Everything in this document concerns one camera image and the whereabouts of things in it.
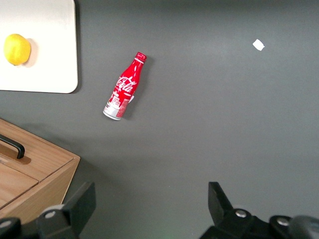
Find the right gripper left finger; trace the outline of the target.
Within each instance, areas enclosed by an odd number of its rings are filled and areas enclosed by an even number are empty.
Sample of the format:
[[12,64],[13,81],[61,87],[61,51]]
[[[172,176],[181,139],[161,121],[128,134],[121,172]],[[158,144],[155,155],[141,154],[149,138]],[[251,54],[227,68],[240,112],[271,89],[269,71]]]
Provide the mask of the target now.
[[95,183],[86,182],[66,203],[49,207],[37,218],[39,238],[78,239],[95,209]]

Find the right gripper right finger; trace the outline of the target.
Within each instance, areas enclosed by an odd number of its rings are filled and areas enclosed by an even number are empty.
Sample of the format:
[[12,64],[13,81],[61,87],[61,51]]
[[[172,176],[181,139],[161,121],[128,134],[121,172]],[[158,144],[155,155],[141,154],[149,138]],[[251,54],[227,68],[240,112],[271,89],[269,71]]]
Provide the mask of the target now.
[[269,225],[244,209],[234,208],[218,182],[208,184],[208,208],[213,226],[202,239],[268,239]]

